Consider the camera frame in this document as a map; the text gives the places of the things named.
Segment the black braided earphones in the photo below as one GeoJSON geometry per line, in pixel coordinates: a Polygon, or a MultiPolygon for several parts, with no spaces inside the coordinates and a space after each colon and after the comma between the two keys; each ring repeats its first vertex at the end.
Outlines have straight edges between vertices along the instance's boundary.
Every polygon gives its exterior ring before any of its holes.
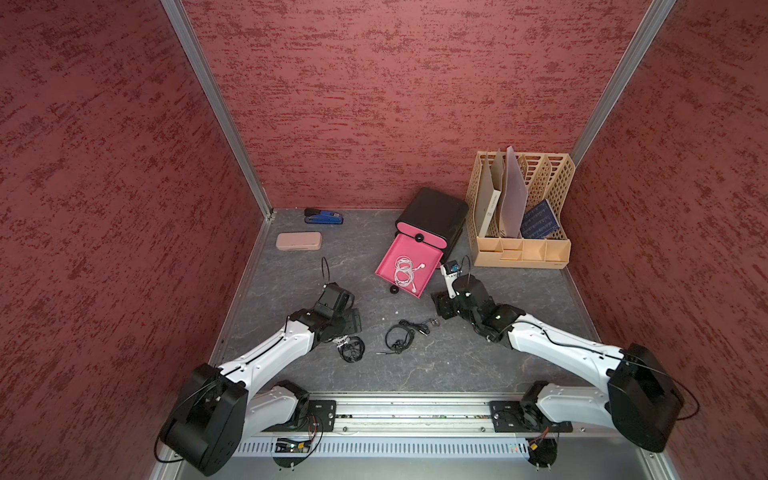
{"type": "Polygon", "coordinates": [[[418,332],[421,335],[428,336],[431,333],[431,329],[433,327],[440,326],[440,322],[435,318],[430,318],[424,322],[412,322],[402,319],[398,322],[398,325],[418,332]]]}

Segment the pink top drawer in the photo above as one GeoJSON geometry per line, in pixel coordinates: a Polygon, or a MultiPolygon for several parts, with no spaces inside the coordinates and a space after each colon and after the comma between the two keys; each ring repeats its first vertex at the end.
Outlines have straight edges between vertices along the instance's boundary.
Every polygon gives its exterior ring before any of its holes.
{"type": "Polygon", "coordinates": [[[399,233],[412,237],[417,242],[427,243],[437,249],[444,250],[448,246],[447,241],[442,236],[417,228],[409,223],[398,221],[396,228],[399,233]]]}

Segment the white earphones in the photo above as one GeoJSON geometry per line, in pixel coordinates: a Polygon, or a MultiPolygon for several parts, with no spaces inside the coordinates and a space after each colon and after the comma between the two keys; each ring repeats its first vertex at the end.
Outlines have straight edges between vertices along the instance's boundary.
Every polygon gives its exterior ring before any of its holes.
{"type": "Polygon", "coordinates": [[[336,345],[337,348],[341,348],[342,346],[346,345],[348,342],[349,342],[348,335],[333,339],[333,343],[336,345]]]}
{"type": "Polygon", "coordinates": [[[409,287],[415,279],[414,270],[411,267],[396,268],[393,279],[396,286],[400,288],[409,287]]]}
{"type": "Polygon", "coordinates": [[[396,268],[408,268],[411,267],[414,272],[421,270],[425,267],[424,263],[420,263],[418,265],[415,265],[412,259],[408,256],[400,256],[395,260],[395,269],[396,268]]]}

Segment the black pink drawer cabinet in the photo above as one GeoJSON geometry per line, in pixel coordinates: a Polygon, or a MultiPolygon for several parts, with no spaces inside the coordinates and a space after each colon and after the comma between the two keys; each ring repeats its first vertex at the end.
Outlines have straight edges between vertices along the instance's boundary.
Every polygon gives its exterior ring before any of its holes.
{"type": "Polygon", "coordinates": [[[448,246],[441,250],[444,263],[453,251],[465,224],[468,204],[461,199],[438,190],[422,187],[403,210],[398,221],[442,236],[448,246]]]}

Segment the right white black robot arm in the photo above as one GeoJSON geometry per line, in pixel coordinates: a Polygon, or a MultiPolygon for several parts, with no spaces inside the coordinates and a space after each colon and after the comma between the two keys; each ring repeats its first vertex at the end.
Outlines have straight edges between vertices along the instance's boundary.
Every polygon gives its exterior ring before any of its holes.
{"type": "Polygon", "coordinates": [[[524,310],[497,303],[471,274],[450,274],[446,290],[431,299],[437,314],[460,317],[490,343],[533,355],[586,381],[564,387],[539,381],[521,408],[532,420],[612,428],[634,445],[665,450],[690,391],[648,348],[605,345],[551,326],[524,310]]]}

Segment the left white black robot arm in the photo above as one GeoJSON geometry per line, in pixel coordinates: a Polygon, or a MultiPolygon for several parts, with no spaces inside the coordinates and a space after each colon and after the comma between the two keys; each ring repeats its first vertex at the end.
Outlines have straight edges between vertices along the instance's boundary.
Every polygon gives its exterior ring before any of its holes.
{"type": "Polygon", "coordinates": [[[360,329],[354,295],[331,282],[309,309],[287,316],[263,343],[220,366],[193,370],[156,436],[205,476],[221,470],[241,441],[275,426],[303,431],[305,440],[283,440],[289,453],[312,455],[325,432],[306,390],[289,381],[264,387],[285,367],[329,342],[348,343],[360,329]]]}

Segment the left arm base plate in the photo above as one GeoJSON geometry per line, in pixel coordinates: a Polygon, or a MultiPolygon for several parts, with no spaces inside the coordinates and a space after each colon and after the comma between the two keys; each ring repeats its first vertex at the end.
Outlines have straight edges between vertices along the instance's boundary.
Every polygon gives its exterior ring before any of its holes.
{"type": "Polygon", "coordinates": [[[269,428],[271,432],[332,432],[336,418],[335,400],[300,400],[289,419],[269,428]]]}

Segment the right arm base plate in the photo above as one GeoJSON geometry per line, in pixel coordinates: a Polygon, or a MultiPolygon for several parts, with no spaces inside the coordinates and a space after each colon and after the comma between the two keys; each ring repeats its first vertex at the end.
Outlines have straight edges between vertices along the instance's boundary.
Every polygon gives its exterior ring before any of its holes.
{"type": "Polygon", "coordinates": [[[569,421],[554,422],[529,401],[491,401],[490,419],[496,433],[572,433],[569,421]]]}

